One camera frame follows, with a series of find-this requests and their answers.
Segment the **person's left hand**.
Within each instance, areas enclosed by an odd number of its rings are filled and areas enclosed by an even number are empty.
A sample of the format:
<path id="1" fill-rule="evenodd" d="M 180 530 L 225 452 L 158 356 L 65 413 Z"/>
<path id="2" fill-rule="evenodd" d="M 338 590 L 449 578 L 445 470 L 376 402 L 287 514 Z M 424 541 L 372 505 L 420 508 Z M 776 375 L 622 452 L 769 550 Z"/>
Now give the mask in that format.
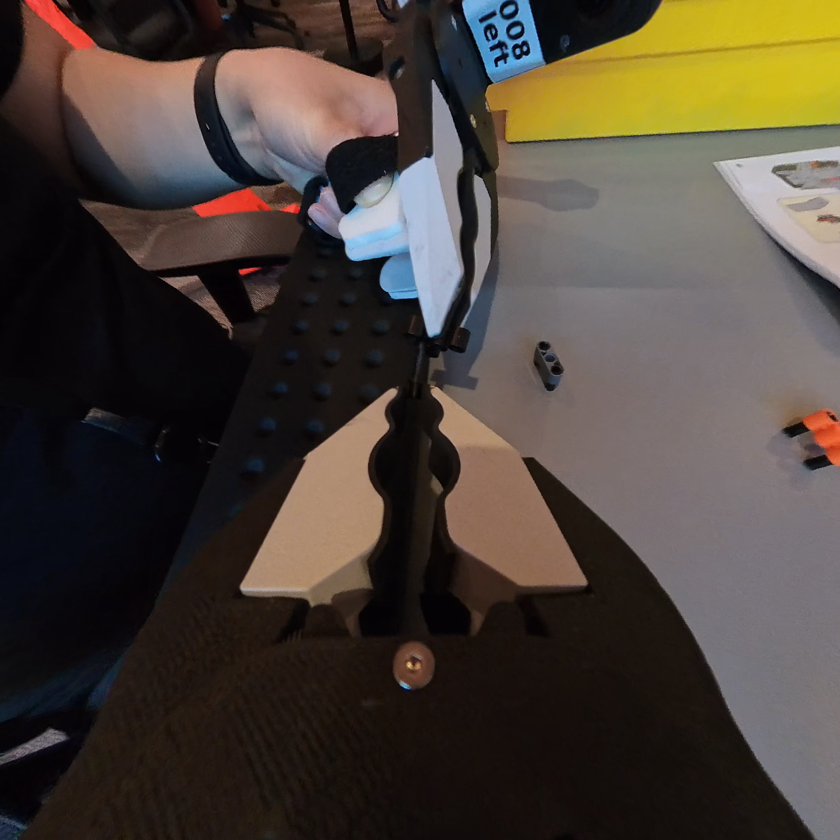
<path id="1" fill-rule="evenodd" d="M 294 49 L 228 52 L 217 64 L 215 92 L 239 155 L 264 178 L 295 188 L 325 175 L 342 142 L 398 128 L 387 81 Z"/>

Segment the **person's dark blue pants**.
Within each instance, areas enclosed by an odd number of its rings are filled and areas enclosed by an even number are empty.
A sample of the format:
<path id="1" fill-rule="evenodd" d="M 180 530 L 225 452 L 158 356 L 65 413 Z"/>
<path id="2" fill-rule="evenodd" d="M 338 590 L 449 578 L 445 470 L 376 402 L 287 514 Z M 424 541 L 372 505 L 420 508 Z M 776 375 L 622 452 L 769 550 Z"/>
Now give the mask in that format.
<path id="1" fill-rule="evenodd" d="M 2 406 L 1 718 L 83 705 L 151 613 L 207 472 Z"/>

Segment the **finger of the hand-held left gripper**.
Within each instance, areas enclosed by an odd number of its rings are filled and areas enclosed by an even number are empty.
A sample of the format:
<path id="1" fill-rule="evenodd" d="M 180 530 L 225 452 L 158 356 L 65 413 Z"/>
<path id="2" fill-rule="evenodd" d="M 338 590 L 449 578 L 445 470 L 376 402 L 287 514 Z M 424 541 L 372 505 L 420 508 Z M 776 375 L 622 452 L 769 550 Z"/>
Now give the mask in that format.
<path id="1" fill-rule="evenodd" d="M 465 153 L 438 84 L 430 82 L 429 91 L 433 150 L 405 169 L 398 187 L 425 330 L 436 338 L 445 328 L 465 272 L 458 195 Z"/>
<path id="2" fill-rule="evenodd" d="M 474 191 L 478 213 L 478 230 L 475 252 L 475 272 L 470 289 L 468 318 L 476 304 L 490 266 L 493 249 L 497 240 L 498 199 L 495 174 L 490 174 L 490 185 L 479 175 L 474 176 Z"/>

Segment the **black studded panel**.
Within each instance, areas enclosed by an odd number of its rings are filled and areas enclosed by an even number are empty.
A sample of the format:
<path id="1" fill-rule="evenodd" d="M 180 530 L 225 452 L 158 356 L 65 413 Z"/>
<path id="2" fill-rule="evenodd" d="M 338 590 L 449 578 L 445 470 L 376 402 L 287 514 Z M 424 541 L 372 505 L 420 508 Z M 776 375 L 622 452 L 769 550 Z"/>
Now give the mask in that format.
<path id="1" fill-rule="evenodd" d="M 234 473 L 246 487 L 324 442 L 408 379 L 416 299 L 393 299 L 383 259 L 353 262 L 315 234 L 301 236 L 280 279 L 240 393 Z"/>

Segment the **printed instruction booklet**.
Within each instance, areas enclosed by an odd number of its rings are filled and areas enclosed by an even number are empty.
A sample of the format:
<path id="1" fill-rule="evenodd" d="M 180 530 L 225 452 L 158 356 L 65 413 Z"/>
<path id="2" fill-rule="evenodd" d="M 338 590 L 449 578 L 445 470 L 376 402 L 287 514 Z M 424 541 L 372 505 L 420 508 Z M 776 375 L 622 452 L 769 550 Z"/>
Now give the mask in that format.
<path id="1" fill-rule="evenodd" d="M 839 286 L 839 147 L 719 161 L 756 222 L 792 257 Z"/>

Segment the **yellow plastic bin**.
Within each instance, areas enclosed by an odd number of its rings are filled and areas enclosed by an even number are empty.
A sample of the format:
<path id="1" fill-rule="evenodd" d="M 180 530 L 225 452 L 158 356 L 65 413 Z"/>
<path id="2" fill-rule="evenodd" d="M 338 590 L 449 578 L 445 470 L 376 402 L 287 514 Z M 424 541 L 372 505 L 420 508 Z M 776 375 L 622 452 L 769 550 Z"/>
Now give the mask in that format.
<path id="1" fill-rule="evenodd" d="M 838 124 L 839 2 L 663 2 L 487 98 L 509 143 Z"/>

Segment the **person's left forearm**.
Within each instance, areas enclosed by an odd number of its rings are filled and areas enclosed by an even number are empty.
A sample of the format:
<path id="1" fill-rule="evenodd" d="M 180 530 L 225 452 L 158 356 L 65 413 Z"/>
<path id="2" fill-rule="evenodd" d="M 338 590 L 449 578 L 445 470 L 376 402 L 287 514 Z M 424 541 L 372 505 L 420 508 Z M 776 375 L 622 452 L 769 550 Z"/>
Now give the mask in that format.
<path id="1" fill-rule="evenodd" d="M 204 203 L 237 184 L 207 150 L 194 108 L 200 59 L 74 51 L 61 77 L 66 139 L 99 199 L 141 209 Z"/>

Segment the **orange and black brick assembly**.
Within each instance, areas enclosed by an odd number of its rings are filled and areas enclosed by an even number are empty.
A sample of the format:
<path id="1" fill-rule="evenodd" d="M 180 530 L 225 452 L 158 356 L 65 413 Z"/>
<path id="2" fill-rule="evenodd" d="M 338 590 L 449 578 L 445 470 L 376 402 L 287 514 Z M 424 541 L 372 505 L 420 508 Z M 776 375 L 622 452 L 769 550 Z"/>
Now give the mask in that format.
<path id="1" fill-rule="evenodd" d="M 810 471 L 839 466 L 839 419 L 834 412 L 821 409 L 807 414 L 781 429 L 788 438 L 806 437 L 806 443 L 815 447 L 815 454 L 804 458 L 803 465 Z"/>

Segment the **black perforated brick beam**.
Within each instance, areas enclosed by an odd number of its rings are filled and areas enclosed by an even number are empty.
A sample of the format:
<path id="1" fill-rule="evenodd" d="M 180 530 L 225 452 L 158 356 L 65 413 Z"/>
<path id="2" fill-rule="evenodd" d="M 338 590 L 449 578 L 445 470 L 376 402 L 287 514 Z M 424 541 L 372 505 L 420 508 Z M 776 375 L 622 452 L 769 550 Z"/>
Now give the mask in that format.
<path id="1" fill-rule="evenodd" d="M 406 336 L 419 344 L 426 357 L 433 359 L 450 350 L 458 354 L 466 352 L 470 332 L 464 327 L 455 327 L 445 330 L 438 336 L 430 336 L 427 334 L 423 317 L 418 313 L 412 317 Z"/>

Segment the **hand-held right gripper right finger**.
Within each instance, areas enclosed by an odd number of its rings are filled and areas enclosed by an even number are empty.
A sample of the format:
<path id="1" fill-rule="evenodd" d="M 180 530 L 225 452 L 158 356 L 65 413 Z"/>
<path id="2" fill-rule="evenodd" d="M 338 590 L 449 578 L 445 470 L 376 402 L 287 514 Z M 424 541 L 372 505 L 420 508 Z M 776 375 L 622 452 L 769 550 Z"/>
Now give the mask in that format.
<path id="1" fill-rule="evenodd" d="M 458 475 L 443 498 L 455 547 L 449 590 L 473 624 L 520 595 L 581 592 L 587 579 L 519 452 L 437 387 Z"/>

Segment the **long black brick rod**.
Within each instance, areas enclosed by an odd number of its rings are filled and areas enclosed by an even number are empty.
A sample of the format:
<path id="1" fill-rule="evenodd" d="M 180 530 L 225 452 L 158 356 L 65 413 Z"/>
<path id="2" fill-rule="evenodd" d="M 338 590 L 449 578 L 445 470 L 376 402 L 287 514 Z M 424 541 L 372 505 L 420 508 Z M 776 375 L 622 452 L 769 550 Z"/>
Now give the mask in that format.
<path id="1" fill-rule="evenodd" d="M 427 436 L 424 432 L 424 387 L 428 362 L 424 346 L 416 347 L 413 371 L 406 387 L 401 442 L 398 447 L 400 517 L 395 594 L 395 633 L 399 636 L 425 631 L 421 594 L 427 561 L 427 514 L 431 486 L 428 482 Z"/>

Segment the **person's black shirt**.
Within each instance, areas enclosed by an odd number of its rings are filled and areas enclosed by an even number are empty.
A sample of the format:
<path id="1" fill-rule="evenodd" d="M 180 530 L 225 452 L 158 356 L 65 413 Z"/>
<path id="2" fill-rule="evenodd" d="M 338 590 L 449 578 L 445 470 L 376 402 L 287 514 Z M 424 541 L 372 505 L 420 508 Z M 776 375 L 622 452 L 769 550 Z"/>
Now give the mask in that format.
<path id="1" fill-rule="evenodd" d="M 1 292 L 2 378 L 81 408 L 224 427 L 246 353 L 141 269 L 5 119 Z"/>

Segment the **black wristband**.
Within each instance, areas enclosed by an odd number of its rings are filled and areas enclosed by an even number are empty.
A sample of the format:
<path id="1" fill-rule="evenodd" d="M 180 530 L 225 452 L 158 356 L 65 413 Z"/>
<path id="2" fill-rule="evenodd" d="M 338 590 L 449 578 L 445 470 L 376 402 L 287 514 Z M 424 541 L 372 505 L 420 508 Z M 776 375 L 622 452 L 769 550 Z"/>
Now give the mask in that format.
<path id="1" fill-rule="evenodd" d="M 193 83 L 194 111 L 206 150 L 217 168 L 242 186 L 273 186 L 281 179 L 266 178 L 238 151 L 219 108 L 216 93 L 217 67 L 226 52 L 205 56 Z"/>

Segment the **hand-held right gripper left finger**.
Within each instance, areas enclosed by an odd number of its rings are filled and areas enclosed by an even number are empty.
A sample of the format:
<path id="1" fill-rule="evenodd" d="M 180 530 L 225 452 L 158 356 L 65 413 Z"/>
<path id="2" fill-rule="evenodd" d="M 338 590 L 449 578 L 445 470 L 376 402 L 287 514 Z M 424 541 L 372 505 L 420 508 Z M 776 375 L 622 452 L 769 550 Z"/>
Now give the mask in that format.
<path id="1" fill-rule="evenodd" d="M 385 392 L 304 458 L 241 582 L 243 595 L 330 605 L 352 634 L 361 631 L 385 510 L 369 464 L 390 429 L 385 409 L 396 395 Z"/>

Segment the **small grey brick beam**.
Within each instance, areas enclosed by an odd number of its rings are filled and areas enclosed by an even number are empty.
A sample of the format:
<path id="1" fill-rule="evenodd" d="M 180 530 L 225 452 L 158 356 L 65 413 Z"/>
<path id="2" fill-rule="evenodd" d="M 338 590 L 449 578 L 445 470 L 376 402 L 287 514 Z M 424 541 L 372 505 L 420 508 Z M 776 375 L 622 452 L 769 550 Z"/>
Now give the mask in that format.
<path id="1" fill-rule="evenodd" d="M 548 392 L 555 391 L 564 374 L 564 367 L 549 341 L 537 342 L 532 363 L 545 390 Z"/>

